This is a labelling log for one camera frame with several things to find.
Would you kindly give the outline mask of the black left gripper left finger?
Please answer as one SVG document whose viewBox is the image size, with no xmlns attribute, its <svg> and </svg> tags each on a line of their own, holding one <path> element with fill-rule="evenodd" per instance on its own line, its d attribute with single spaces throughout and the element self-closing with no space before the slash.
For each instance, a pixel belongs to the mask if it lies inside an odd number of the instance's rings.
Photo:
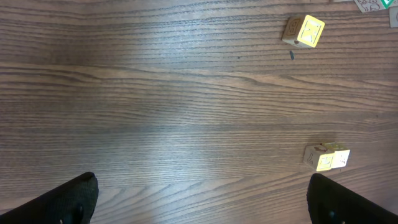
<svg viewBox="0 0 398 224">
<path fill-rule="evenodd" d="M 98 181 L 85 172 L 1 215 L 1 224 L 89 224 L 98 200 Z"/>
</svg>

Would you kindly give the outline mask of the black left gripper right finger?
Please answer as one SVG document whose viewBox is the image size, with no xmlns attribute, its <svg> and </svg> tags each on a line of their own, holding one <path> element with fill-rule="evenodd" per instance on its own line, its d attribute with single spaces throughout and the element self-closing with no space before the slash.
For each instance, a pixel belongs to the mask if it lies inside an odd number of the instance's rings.
<svg viewBox="0 0 398 224">
<path fill-rule="evenodd" d="M 397 215 L 322 174 L 311 176 L 307 190 L 313 224 L 397 224 Z"/>
</svg>

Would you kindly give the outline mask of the yellow G letter block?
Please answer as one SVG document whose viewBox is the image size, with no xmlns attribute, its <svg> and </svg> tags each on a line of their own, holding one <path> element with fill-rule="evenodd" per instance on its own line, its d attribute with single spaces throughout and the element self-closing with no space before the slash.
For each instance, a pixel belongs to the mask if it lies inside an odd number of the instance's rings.
<svg viewBox="0 0 398 224">
<path fill-rule="evenodd" d="M 317 172 L 331 170 L 335 152 L 322 145 L 305 147 L 303 161 Z"/>
</svg>

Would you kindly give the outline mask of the yellow S letter block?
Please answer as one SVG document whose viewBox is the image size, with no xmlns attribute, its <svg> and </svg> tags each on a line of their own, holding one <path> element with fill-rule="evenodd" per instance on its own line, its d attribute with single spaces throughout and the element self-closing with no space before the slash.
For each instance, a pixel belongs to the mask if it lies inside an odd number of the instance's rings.
<svg viewBox="0 0 398 224">
<path fill-rule="evenodd" d="M 344 145 L 336 142 L 323 142 L 322 145 L 330 151 L 334 152 L 331 163 L 332 169 L 345 167 L 349 158 L 350 150 Z"/>
</svg>

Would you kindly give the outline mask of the yellow K letter block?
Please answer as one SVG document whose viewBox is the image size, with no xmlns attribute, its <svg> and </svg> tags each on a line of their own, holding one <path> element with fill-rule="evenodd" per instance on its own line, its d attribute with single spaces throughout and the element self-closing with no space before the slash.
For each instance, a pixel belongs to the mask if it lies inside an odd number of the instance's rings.
<svg viewBox="0 0 398 224">
<path fill-rule="evenodd" d="M 325 23 L 311 15 L 292 16 L 282 40 L 299 48 L 315 48 L 324 28 Z"/>
</svg>

